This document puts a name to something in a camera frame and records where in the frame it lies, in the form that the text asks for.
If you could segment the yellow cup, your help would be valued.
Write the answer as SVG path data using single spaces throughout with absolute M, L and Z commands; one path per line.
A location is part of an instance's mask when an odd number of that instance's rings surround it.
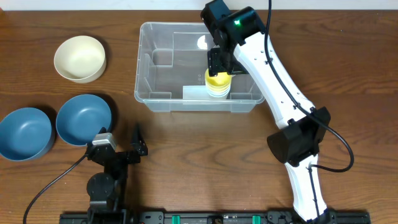
M 206 85 L 208 90 L 213 91 L 224 91 L 231 88 L 231 85 L 223 85 L 223 86 L 215 86 L 215 85 Z
M 227 88 L 232 82 L 232 77 L 232 75 L 229 75 L 226 72 L 220 72 L 216 76 L 211 77 L 209 70 L 207 69 L 205 72 L 205 84 L 214 89 Z

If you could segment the blue bowl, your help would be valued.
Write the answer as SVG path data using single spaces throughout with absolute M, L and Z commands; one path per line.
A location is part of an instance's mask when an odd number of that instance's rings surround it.
M 69 99 L 56 118 L 58 135 L 66 143 L 85 146 L 105 128 L 110 130 L 113 115 L 107 102 L 99 96 L 83 94 Z
M 1 121 L 1 155 L 10 161 L 44 156 L 55 142 L 49 117 L 37 108 L 20 108 Z

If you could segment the pink cup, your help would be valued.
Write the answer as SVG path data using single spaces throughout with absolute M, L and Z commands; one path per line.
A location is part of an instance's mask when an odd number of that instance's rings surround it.
M 213 91 L 213 90 L 207 90 L 208 93 L 225 93 L 225 92 L 229 92 L 229 89 L 224 90 L 224 91 Z

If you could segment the cream bowl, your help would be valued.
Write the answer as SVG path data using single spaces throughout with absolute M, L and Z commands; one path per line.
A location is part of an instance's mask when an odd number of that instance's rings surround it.
M 53 64 L 63 78 L 75 83 L 89 83 L 104 73 L 107 64 L 106 52 L 96 38 L 79 35 L 59 46 Z

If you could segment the light blue cup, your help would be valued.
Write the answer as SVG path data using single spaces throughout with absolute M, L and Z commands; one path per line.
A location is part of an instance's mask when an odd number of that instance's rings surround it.
M 209 95 L 213 95 L 213 96 L 220 96 L 220 95 L 226 95 L 229 94 L 229 92 L 225 92 L 225 93 L 208 93 Z

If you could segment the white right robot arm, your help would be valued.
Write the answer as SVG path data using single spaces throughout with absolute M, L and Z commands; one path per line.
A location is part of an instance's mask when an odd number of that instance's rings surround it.
M 252 77 L 279 129 L 267 143 L 287 169 L 296 214 L 306 223 L 326 223 L 330 216 L 315 167 L 325 128 L 311 117 L 329 123 L 328 110 L 316 109 L 297 88 L 274 51 L 270 24 L 252 7 L 231 12 L 224 1 L 211 1 L 200 17 L 216 45 L 207 53 L 209 76 L 226 72 Z

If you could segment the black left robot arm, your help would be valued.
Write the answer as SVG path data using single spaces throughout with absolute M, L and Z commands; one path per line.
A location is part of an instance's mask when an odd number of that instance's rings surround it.
M 103 166 L 104 171 L 93 175 L 86 186 L 90 196 L 88 223 L 135 223 L 134 212 L 124 204 L 128 167 L 138 164 L 148 155 L 148 147 L 139 129 L 134 127 L 130 145 L 132 149 L 116 151 L 113 135 L 101 128 L 85 155 L 89 161 Z

